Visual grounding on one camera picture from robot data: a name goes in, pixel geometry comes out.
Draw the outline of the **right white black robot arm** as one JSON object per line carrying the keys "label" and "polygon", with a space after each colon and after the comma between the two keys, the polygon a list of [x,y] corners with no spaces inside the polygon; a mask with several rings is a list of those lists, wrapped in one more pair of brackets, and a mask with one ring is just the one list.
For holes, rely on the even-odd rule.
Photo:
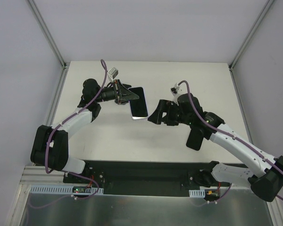
{"label": "right white black robot arm", "polygon": [[239,159],[245,167],[235,167],[211,161],[193,176],[204,187],[227,182],[249,188],[260,199],[271,202],[283,187],[283,156],[278,158],[245,141],[212,112],[203,111],[193,95],[183,94],[177,100],[159,100],[148,121],[160,125],[188,125],[191,129],[186,146],[200,150],[204,139],[209,140]]}

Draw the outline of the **lilac phone case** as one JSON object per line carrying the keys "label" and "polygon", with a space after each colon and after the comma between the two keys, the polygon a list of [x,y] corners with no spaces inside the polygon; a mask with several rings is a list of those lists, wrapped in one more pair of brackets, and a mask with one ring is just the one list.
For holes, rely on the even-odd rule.
{"label": "lilac phone case", "polygon": [[132,116],[132,120],[134,120],[134,121],[138,121],[138,120],[145,120],[145,119],[147,119],[148,118],[148,116],[146,116],[146,117],[137,117],[137,116]]}

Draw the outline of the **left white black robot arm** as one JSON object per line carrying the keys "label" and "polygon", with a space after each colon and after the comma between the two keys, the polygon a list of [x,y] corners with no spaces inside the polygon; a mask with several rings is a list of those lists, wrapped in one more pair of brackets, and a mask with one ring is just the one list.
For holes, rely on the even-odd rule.
{"label": "left white black robot arm", "polygon": [[79,183],[86,183],[90,179],[90,171],[86,169],[85,161],[70,155],[69,139],[98,117],[101,102],[113,100],[118,105],[125,105],[141,98],[134,93],[131,85],[122,84],[120,80],[112,81],[110,87],[101,87],[95,79],[85,80],[81,100],[75,111],[60,123],[41,125],[37,129],[31,162],[44,166],[48,172],[72,172]]}

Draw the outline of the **black smartphone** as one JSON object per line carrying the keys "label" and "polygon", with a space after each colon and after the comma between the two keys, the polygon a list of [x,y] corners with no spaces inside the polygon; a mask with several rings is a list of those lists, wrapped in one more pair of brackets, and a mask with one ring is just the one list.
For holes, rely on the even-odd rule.
{"label": "black smartphone", "polygon": [[137,117],[148,116],[146,98],[144,95],[143,88],[136,87],[136,88],[129,88],[129,90],[139,96],[139,99],[129,101],[131,116],[137,116]]}
{"label": "black smartphone", "polygon": [[129,88],[131,88],[132,86],[131,85],[129,85],[129,84],[122,84],[126,89],[129,89]]}

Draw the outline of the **black phone case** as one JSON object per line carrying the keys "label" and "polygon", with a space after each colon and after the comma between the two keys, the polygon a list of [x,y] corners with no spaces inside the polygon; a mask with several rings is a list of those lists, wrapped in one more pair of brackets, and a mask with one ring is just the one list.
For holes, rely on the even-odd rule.
{"label": "black phone case", "polygon": [[200,128],[192,128],[188,139],[186,141],[186,146],[195,151],[199,151],[203,142],[204,131]]}

